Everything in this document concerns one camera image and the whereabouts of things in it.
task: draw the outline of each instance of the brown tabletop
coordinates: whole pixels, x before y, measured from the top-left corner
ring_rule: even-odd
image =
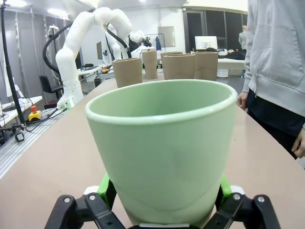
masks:
[[[106,171],[84,107],[92,98],[114,88],[116,82],[111,79],[94,89],[41,136],[0,180],[1,229],[44,228],[60,195],[78,198],[87,187],[100,184]],[[238,107],[225,172],[230,184],[243,187],[248,197],[268,195],[282,228],[304,228],[304,171]],[[126,227],[131,226],[118,198],[113,211]],[[88,223],[83,228],[96,227]],[[234,224],[232,228],[243,227]]]

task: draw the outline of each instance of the person in background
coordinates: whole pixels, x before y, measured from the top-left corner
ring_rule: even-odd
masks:
[[[248,0],[246,74],[237,104],[305,156],[305,1]]]
[[[242,51],[247,52],[247,26],[243,25],[243,32],[239,34],[238,41],[242,47]]]

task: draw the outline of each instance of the brown pot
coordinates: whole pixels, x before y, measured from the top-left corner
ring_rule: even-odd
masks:
[[[174,55],[174,54],[182,54],[182,52],[162,52],[161,53],[161,61],[162,61],[164,75],[167,74],[167,69],[166,69],[166,66],[164,65],[164,56],[166,56],[166,55]]]
[[[158,79],[157,73],[157,51],[142,52],[145,66],[145,77],[148,80]]]
[[[165,80],[194,79],[195,77],[195,55],[176,54],[163,57],[164,64],[168,69],[164,73]]]
[[[112,66],[118,88],[142,83],[142,64],[140,58],[113,61]]]
[[[194,52],[196,56],[195,79],[216,81],[217,52]]]

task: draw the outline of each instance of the ceiling light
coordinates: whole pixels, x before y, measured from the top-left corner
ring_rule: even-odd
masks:
[[[68,13],[66,11],[57,10],[57,9],[48,9],[48,13],[54,14],[54,15],[57,15],[60,17],[66,17],[68,15]]]
[[[27,5],[27,3],[22,0],[7,0],[5,3],[14,7],[25,7]]]

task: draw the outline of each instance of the black pants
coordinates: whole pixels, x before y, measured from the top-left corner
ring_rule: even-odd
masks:
[[[285,148],[285,150],[287,150],[287,152],[294,158],[297,159],[297,157],[295,156],[295,154],[291,151],[292,146],[296,140],[296,137],[290,134],[286,134],[283,131],[280,131],[270,125],[267,125],[263,122],[261,122],[260,120],[258,120],[254,114],[248,110],[248,115],[250,115],[259,125],[261,125],[269,134],[271,134],[271,136],[278,141],[279,144],[282,145],[282,147]]]

